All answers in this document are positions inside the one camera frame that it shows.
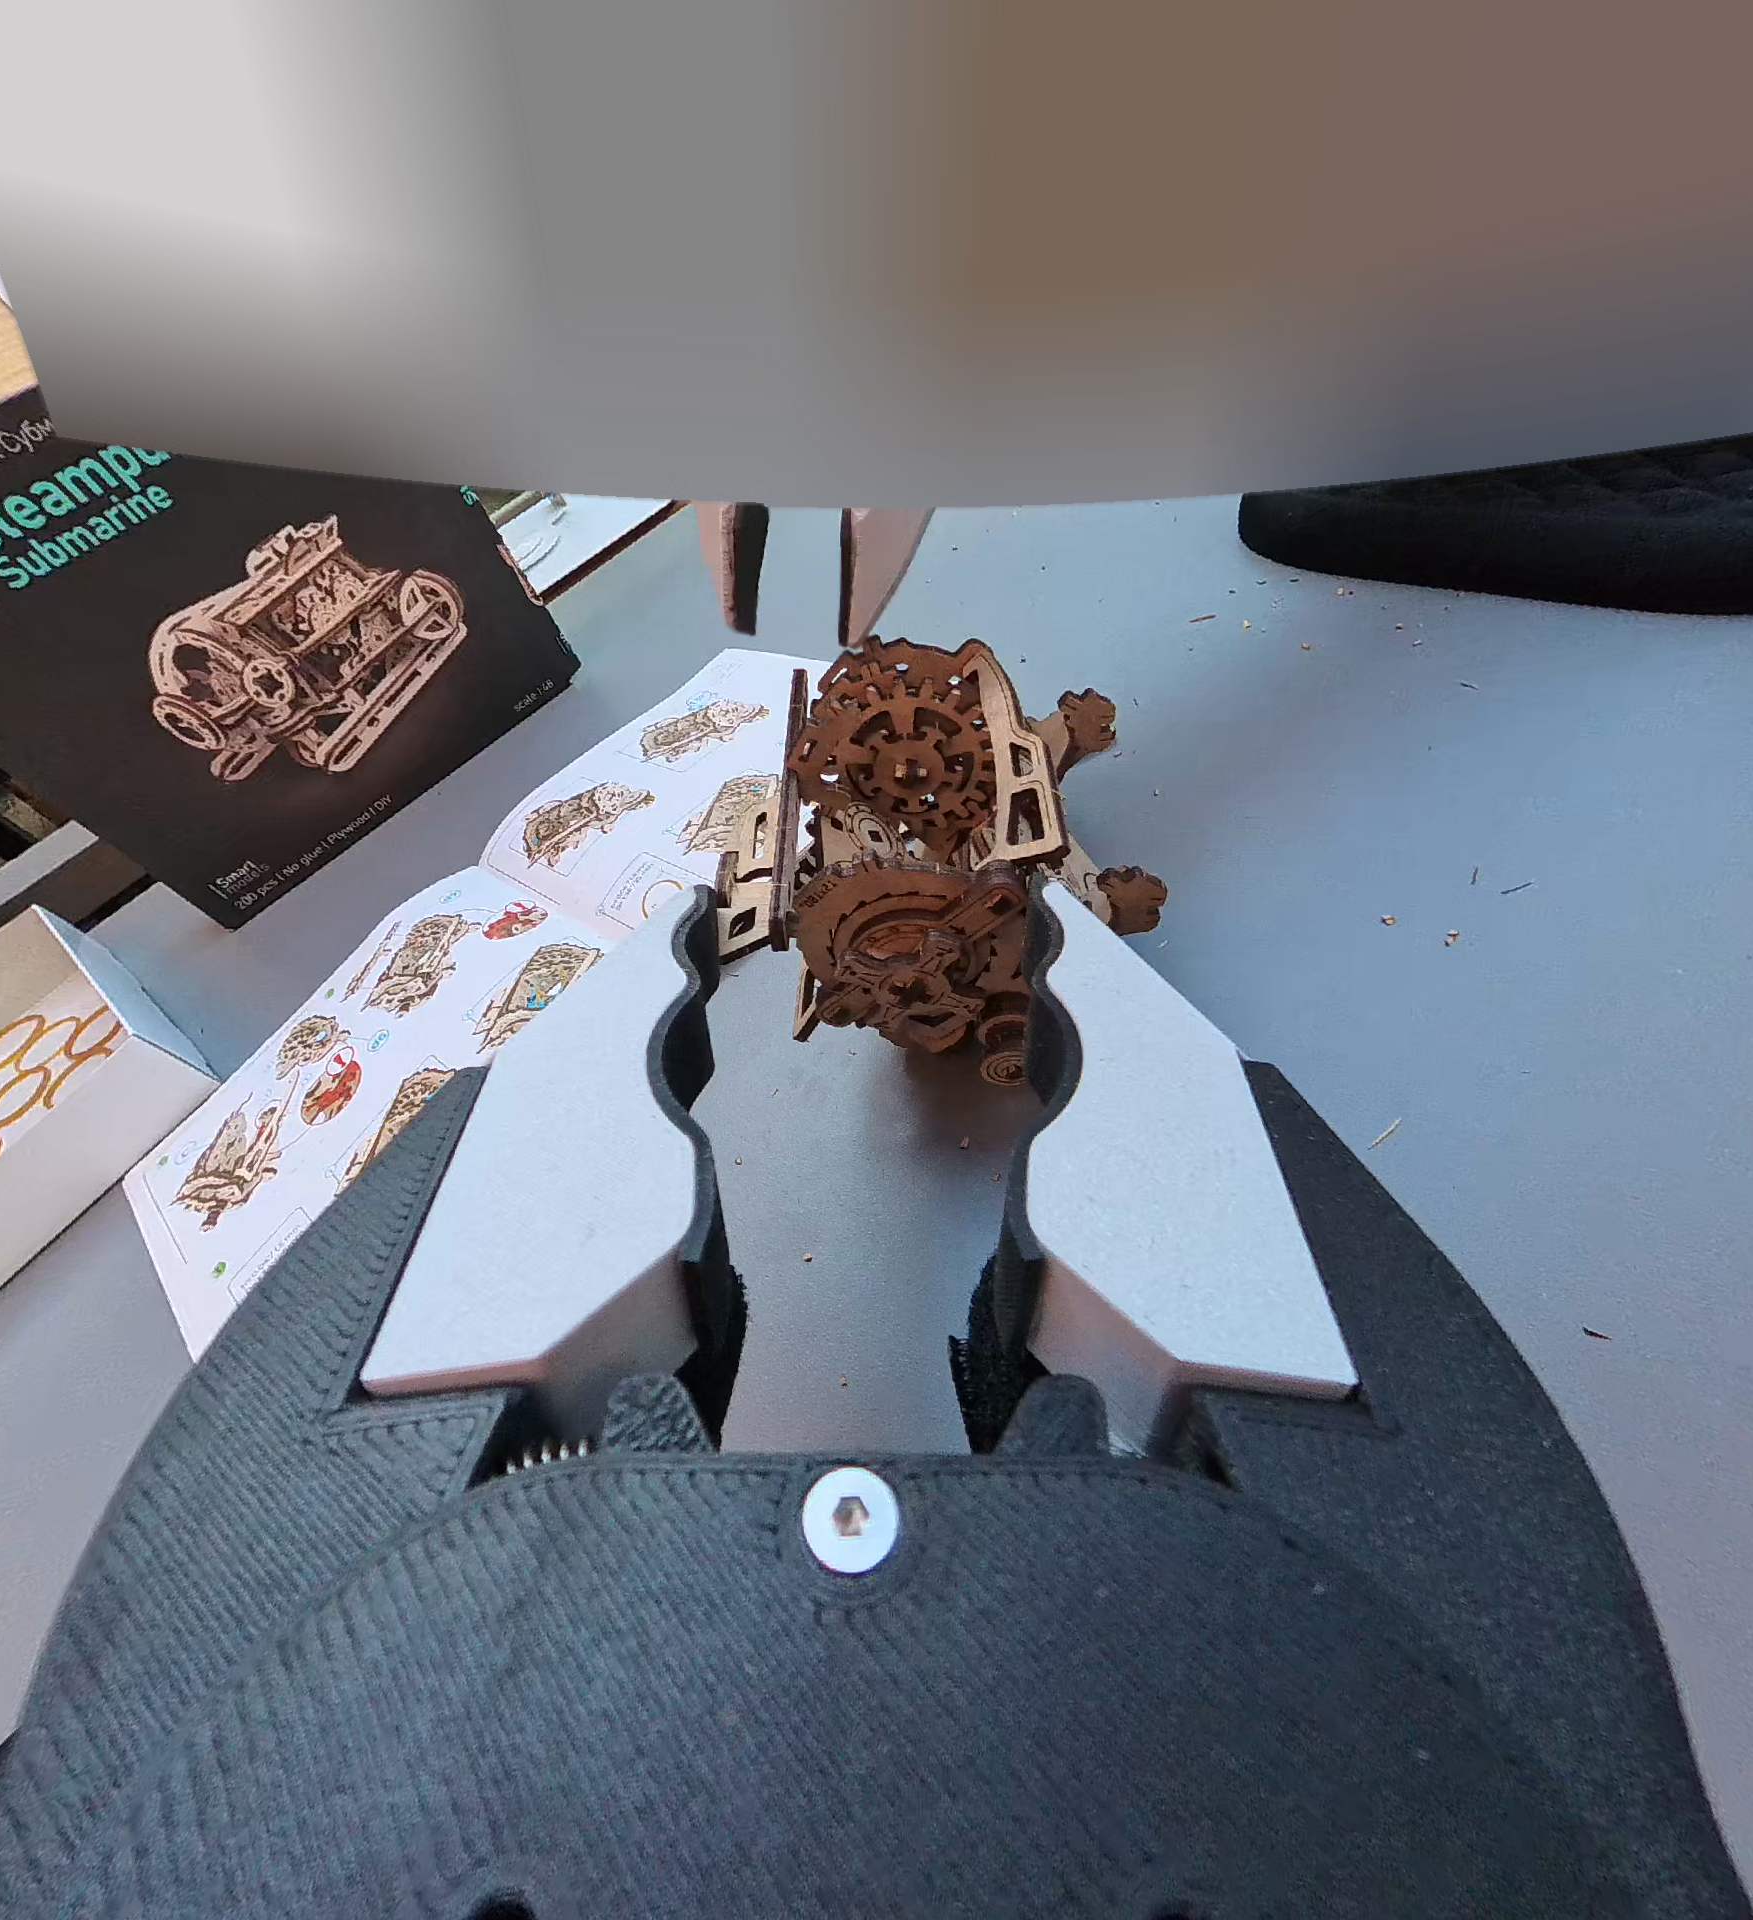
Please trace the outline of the black model kit box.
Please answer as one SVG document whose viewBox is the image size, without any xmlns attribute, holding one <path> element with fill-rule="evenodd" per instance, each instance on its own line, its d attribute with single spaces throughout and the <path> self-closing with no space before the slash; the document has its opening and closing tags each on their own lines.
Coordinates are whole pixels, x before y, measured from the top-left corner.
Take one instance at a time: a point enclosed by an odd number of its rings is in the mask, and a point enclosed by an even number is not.
<svg viewBox="0 0 1753 1920">
<path fill-rule="evenodd" d="M 0 769 L 240 928 L 576 672 L 475 493 L 0 403 Z"/>
</svg>

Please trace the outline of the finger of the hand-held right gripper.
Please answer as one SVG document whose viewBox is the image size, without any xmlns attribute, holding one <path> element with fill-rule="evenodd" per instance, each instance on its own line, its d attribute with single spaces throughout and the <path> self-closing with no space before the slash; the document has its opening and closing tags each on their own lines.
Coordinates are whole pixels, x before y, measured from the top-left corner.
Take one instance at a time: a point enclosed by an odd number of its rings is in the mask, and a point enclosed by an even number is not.
<svg viewBox="0 0 1753 1920">
<path fill-rule="evenodd" d="M 934 508 L 844 508 L 840 518 L 840 645 L 859 650 L 905 580 Z"/>
<path fill-rule="evenodd" d="M 726 625 L 753 635 L 759 623 L 771 508 L 762 502 L 695 502 L 693 508 Z"/>
</svg>

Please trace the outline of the illustrated instruction booklet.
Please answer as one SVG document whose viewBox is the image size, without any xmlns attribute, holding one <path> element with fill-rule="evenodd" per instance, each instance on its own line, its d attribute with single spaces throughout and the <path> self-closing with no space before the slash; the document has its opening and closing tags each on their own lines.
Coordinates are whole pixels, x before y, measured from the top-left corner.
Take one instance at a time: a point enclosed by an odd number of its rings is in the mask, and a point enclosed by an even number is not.
<svg viewBox="0 0 1753 1920">
<path fill-rule="evenodd" d="M 722 650 L 541 779 L 143 1156 L 124 1191 L 192 1358 L 435 1090 L 718 875 L 738 809 L 783 776 L 794 672 L 823 667 Z"/>
</svg>

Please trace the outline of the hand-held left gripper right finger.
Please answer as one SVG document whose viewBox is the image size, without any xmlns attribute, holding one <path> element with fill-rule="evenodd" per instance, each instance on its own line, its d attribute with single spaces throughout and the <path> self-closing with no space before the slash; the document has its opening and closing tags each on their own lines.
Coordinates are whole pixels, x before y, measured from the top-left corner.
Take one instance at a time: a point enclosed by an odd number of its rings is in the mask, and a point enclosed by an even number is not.
<svg viewBox="0 0 1753 1920">
<path fill-rule="evenodd" d="M 954 1343 L 973 1453 L 1039 1370 L 1111 1437 L 1177 1440 L 1203 1388 L 1345 1400 L 1338 1327 L 1240 1049 L 1057 877 L 1033 889 L 1027 1078 L 995 1259 Z"/>
</svg>

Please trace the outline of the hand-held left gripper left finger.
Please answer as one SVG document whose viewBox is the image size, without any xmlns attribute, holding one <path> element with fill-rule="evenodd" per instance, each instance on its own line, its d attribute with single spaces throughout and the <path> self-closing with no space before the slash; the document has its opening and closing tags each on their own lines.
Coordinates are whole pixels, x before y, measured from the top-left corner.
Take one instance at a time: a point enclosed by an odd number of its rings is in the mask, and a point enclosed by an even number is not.
<svg viewBox="0 0 1753 1920">
<path fill-rule="evenodd" d="M 717 900 L 693 884 L 505 1044 L 368 1350 L 368 1392 L 531 1386 L 574 1440 L 623 1379 L 668 1373 L 720 1440 L 745 1297 L 693 1117 L 717 988 Z"/>
</svg>

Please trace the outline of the wooden gear model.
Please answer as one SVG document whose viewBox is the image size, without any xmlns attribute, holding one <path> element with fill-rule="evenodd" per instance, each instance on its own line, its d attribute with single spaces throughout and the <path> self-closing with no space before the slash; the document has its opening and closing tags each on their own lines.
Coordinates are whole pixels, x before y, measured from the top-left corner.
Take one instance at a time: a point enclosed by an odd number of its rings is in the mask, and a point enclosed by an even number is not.
<svg viewBox="0 0 1753 1920">
<path fill-rule="evenodd" d="M 1063 881 L 1119 935 L 1156 928 L 1167 898 L 1066 829 L 1063 777 L 1115 744 L 1117 705 L 1094 689 L 1028 717 L 980 639 L 869 635 L 819 683 L 795 672 L 784 770 L 740 802 L 718 859 L 718 958 L 801 956 L 801 1042 L 866 1025 L 973 1049 L 988 1083 L 1020 1088 L 1035 884 Z"/>
</svg>

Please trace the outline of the white box with gold rings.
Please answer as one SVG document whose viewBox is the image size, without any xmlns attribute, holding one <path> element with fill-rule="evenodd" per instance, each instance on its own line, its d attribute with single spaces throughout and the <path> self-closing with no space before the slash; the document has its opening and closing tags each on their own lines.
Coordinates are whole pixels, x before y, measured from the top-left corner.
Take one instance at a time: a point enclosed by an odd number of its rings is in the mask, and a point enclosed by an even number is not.
<svg viewBox="0 0 1753 1920">
<path fill-rule="evenodd" d="M 42 908 L 0 925 L 0 1288 L 217 1085 L 94 938 Z"/>
</svg>

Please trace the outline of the white tablet stand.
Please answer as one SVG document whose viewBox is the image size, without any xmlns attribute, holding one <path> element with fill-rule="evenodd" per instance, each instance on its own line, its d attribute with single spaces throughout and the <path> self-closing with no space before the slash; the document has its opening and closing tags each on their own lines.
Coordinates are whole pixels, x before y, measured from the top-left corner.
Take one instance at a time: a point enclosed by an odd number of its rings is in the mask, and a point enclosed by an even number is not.
<svg viewBox="0 0 1753 1920">
<path fill-rule="evenodd" d="M 535 586 L 531 567 L 557 544 L 567 504 L 563 493 L 512 493 L 489 502 L 499 550 L 534 601 L 541 601 L 546 591 Z"/>
</svg>

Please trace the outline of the black quilted pad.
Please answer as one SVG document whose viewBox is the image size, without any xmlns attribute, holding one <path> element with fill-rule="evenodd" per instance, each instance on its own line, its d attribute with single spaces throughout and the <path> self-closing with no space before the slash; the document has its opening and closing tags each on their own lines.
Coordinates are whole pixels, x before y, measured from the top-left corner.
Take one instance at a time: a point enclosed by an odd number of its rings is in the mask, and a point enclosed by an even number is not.
<svg viewBox="0 0 1753 1920">
<path fill-rule="evenodd" d="M 1240 540 L 1322 574 L 1753 616 L 1753 432 L 1240 496 Z"/>
</svg>

